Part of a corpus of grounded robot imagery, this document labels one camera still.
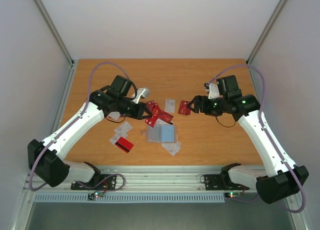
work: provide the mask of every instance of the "black mounting plate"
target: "black mounting plate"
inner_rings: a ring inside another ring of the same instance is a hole
[[[205,174],[204,177],[204,184],[205,184],[205,190],[243,190],[243,186],[239,184],[232,183],[230,188],[225,188],[220,174]]]
[[[102,179],[108,177],[109,175],[110,174],[101,174],[99,182]],[[116,176],[110,177],[110,178],[106,179],[105,182],[108,184],[108,190],[114,190],[116,187],[116,183],[117,183],[117,177]],[[100,184],[99,186],[95,187],[94,189],[84,188],[83,186],[81,186],[77,182],[75,182],[74,184],[73,183],[71,184],[71,190],[86,190],[86,191],[88,191],[88,190],[104,190],[104,189],[106,189],[104,183]]]

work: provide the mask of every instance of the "gray wall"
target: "gray wall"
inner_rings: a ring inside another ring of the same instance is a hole
[[[0,226],[28,173],[27,144],[48,134],[68,63],[33,0],[0,0]]]
[[[289,0],[253,65],[266,77],[266,116],[284,149],[306,165],[306,211],[319,229],[319,0]],[[261,94],[259,77],[255,84]]]
[[[247,59],[279,0],[42,1],[74,59]]]

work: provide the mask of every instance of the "gray floor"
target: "gray floor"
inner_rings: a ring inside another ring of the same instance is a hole
[[[27,230],[291,230],[277,204],[35,203]]]

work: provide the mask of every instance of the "metal grate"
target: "metal grate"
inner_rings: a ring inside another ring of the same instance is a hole
[[[222,193],[107,193],[102,198],[88,199],[87,193],[37,193],[34,202],[51,203],[224,203]]]

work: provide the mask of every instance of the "wooden table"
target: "wooden table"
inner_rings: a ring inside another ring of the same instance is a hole
[[[91,70],[101,59],[81,59],[78,63],[62,122],[71,118],[85,102]],[[219,125],[214,117],[191,113],[177,114],[181,100],[192,100],[195,95],[206,95],[204,83],[221,70],[244,64],[243,59],[110,59],[123,67],[139,87],[151,91],[145,100],[154,100],[161,109],[165,99],[175,99],[173,122],[177,127],[181,149],[172,156],[159,143],[147,143],[142,134],[147,125],[143,120],[127,118],[133,129],[127,139],[134,144],[127,154],[113,146],[109,139],[119,125],[103,120],[91,128],[71,149],[68,161],[88,161],[94,165],[227,165],[262,164],[252,142],[237,123],[232,128]],[[116,75],[123,75],[116,67],[101,66],[93,77],[91,91],[111,84]],[[243,94],[254,93],[246,68],[229,71],[235,74]],[[225,125],[233,123],[230,115],[220,117]]]

